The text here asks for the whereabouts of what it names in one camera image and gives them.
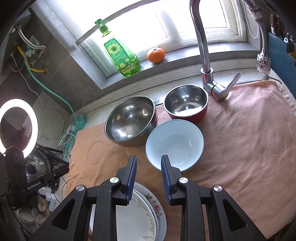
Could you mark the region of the white gloved left hand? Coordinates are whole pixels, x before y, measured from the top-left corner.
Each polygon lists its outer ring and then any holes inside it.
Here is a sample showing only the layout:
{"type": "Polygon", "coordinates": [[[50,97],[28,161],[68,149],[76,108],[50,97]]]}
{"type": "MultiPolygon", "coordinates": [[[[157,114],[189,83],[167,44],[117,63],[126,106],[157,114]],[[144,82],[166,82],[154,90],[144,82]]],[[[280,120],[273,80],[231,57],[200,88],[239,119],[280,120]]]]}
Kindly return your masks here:
{"type": "Polygon", "coordinates": [[[32,208],[20,208],[16,211],[17,219],[29,233],[34,233],[51,214],[48,201],[43,197],[37,196],[32,202],[32,208]]]}

